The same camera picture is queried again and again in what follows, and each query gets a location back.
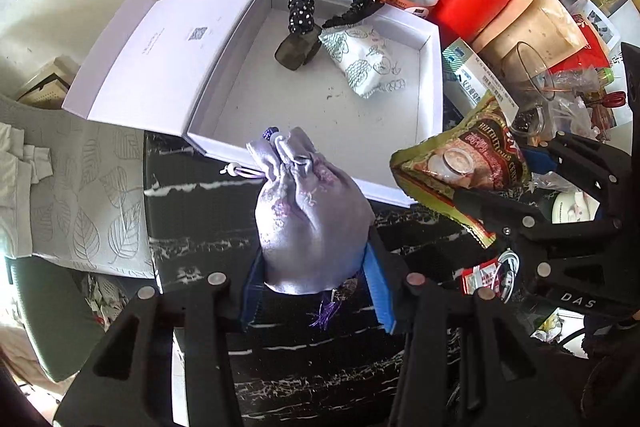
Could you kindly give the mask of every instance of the white cloth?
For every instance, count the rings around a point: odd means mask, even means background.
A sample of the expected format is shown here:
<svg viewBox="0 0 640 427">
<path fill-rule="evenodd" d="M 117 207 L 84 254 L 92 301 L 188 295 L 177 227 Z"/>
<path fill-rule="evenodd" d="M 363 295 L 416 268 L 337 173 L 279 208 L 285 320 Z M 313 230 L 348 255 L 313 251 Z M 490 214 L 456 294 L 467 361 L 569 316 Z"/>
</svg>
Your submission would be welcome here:
<svg viewBox="0 0 640 427">
<path fill-rule="evenodd" d="M 22 151 L 23 161 L 31 165 L 32 185 L 38 183 L 41 179 L 53 174 L 50 151 L 48 147 L 34 147 L 33 145 L 25 145 L 23 146 Z"/>
<path fill-rule="evenodd" d="M 9 152 L 21 160 L 23 145 L 24 130 L 0 122 L 0 152 Z"/>
<path fill-rule="evenodd" d="M 30 221 L 31 165 L 0 152 L 0 249 L 16 259 L 33 253 Z"/>
<path fill-rule="evenodd" d="M 2 95 L 0 115 L 24 129 L 24 140 L 36 147 L 36 169 L 37 148 L 50 148 L 53 175 L 31 185 L 33 253 L 80 271 L 152 279 L 142 131 L 28 107 Z"/>
</svg>

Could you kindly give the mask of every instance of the purple tassel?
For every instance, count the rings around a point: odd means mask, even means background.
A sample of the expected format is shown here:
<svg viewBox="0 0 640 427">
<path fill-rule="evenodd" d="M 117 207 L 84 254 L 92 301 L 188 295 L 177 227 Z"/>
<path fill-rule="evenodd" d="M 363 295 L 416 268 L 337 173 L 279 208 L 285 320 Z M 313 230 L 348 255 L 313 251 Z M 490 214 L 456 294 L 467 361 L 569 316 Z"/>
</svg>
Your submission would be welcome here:
<svg viewBox="0 0 640 427">
<path fill-rule="evenodd" d="M 322 301 L 320 302 L 320 309 L 318 310 L 318 316 L 316 320 L 311 323 L 311 327 L 319 327 L 321 330 L 326 331 L 329 321 L 337 314 L 342 301 L 331 302 L 331 299 L 326 293 L 322 295 Z"/>
</svg>

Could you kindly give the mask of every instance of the lavender drawstring pouch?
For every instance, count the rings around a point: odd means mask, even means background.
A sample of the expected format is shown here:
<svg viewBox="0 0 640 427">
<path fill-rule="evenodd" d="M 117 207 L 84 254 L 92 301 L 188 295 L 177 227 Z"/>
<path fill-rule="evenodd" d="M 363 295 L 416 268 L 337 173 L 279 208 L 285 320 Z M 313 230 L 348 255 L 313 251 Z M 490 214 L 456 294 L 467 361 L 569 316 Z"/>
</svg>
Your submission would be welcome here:
<svg viewBox="0 0 640 427">
<path fill-rule="evenodd" d="M 290 295 L 341 287 L 362 266 L 369 201 L 300 127 L 267 132 L 247 149 L 258 165 L 253 177 L 266 177 L 255 207 L 265 284 Z"/>
</svg>

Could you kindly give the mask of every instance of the plastic bag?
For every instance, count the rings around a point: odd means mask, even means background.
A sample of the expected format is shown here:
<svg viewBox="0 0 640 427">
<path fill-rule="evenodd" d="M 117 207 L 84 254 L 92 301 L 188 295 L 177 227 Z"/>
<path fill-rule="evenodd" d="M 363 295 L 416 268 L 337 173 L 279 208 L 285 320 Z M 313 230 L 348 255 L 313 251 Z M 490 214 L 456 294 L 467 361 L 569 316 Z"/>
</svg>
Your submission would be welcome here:
<svg viewBox="0 0 640 427">
<path fill-rule="evenodd" d="M 299 127 L 247 149 L 267 177 L 255 206 L 265 284 L 291 295 L 339 287 L 362 265 L 374 221 L 369 201 Z"/>
<path fill-rule="evenodd" d="M 530 179 L 500 106 L 489 94 L 453 129 L 394 153 L 390 167 L 405 194 L 466 227 L 485 248 L 495 234 L 453 205 L 455 188 L 507 190 Z"/>
<path fill-rule="evenodd" d="M 558 131 L 570 132 L 595 140 L 600 133 L 591 124 L 591 115 L 581 97 L 570 93 L 557 92 L 548 105 L 549 116 L 553 123 L 552 136 Z"/>
</svg>

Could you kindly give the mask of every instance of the cardboard box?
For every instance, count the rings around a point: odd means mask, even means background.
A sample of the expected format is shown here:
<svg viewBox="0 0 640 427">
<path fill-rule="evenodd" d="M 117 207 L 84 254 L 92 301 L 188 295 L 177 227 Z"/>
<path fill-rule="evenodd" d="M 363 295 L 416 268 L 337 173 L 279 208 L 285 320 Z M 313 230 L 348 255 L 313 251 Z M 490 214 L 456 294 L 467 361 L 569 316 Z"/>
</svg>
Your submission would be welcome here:
<svg viewBox="0 0 640 427">
<path fill-rule="evenodd" d="M 315 0 L 316 22 L 351 0 Z M 324 49 L 298 71 L 273 57 L 288 0 L 127 0 L 96 41 L 63 108 L 88 120 L 182 136 L 202 153 L 255 166 L 245 144 L 302 127 L 367 198 L 409 206 L 389 158 L 442 131 L 438 29 L 391 6 L 367 22 L 388 39 L 407 86 L 357 96 Z"/>
</svg>

